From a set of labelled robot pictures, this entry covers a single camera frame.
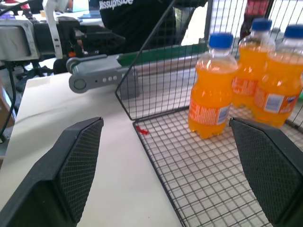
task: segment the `blue bottle cap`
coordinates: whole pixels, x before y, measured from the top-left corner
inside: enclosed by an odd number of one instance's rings
[[[265,18],[257,18],[253,20],[251,29],[253,31],[258,31],[258,32],[269,31],[272,23],[273,22],[271,20]]]
[[[287,26],[284,37],[292,39],[303,39],[303,25],[298,24]]]
[[[231,33],[213,33],[210,35],[209,46],[218,49],[228,49],[232,46],[233,35]]]

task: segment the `black t-shirt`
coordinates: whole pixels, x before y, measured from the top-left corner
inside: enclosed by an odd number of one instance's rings
[[[100,13],[105,27],[125,37],[124,45],[116,50],[116,53],[140,50],[171,1],[101,0],[99,2]],[[146,49],[172,45],[175,24],[172,8]]]

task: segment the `black cable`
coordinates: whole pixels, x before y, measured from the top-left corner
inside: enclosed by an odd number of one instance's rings
[[[9,79],[10,79],[10,83],[11,83],[11,89],[13,90],[13,100],[11,102],[11,106],[10,106],[10,109],[9,109],[8,117],[6,118],[6,121],[5,121],[4,125],[3,125],[3,128],[1,130],[1,132],[0,132],[0,138],[2,138],[4,130],[6,129],[6,126],[9,123],[9,119],[10,119],[12,113],[13,113],[13,110],[14,110],[14,107],[15,107],[15,103],[16,103],[16,87],[15,87],[15,82],[14,82],[14,77],[13,77],[13,66],[12,66],[11,63],[7,63],[6,62],[6,68],[9,71]]]
[[[20,6],[23,6],[23,5],[25,5],[25,4],[31,3],[31,2],[33,2],[33,1],[37,1],[37,0],[28,0],[28,1],[21,2],[21,3],[17,4],[17,5],[11,6],[11,7],[7,8],[7,9],[1,11],[1,12],[0,12],[0,17],[1,17],[3,14],[5,14],[5,13],[7,13],[7,12],[9,12],[9,11],[13,11],[13,10],[15,10],[15,9],[18,9]]]

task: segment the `wire basket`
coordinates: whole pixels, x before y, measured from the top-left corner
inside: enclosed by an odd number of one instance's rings
[[[136,130],[183,226],[271,226],[245,178],[231,129],[202,140],[187,126],[196,61],[213,32],[231,32],[232,54],[239,56],[246,8],[246,0],[173,0],[116,90],[135,129],[149,131]],[[302,1],[267,1],[277,44],[288,24],[303,22],[302,11]],[[251,117],[246,108],[231,107],[231,115]],[[302,102],[286,123],[281,130],[303,150]]]

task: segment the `white tabletop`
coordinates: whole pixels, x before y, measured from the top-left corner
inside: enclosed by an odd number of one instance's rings
[[[0,171],[0,209],[65,128],[103,117],[96,174],[78,226],[180,226],[115,86],[75,94],[68,79],[66,73],[27,82]]]

